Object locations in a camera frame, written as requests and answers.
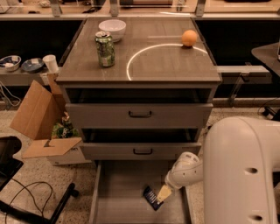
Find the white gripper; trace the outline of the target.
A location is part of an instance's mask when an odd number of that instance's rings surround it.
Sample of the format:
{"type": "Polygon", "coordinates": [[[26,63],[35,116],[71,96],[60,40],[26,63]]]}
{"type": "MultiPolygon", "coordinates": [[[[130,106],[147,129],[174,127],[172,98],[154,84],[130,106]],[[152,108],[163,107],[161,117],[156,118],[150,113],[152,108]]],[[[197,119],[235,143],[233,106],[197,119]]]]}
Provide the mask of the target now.
{"type": "Polygon", "coordinates": [[[191,152],[183,152],[173,167],[168,171],[163,185],[157,195],[159,203],[164,202],[172,189],[180,189],[200,182],[203,179],[203,160],[191,152]]]}

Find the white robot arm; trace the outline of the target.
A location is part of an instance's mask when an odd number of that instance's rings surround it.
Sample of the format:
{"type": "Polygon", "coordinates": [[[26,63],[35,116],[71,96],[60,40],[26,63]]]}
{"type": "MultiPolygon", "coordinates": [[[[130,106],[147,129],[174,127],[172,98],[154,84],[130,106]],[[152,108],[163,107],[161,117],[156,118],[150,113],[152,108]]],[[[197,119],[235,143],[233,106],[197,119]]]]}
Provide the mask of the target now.
{"type": "Polygon", "coordinates": [[[177,190],[202,181],[205,224],[278,224],[279,169],[280,122],[233,116],[208,131],[202,159],[182,153],[165,184],[177,190]]]}

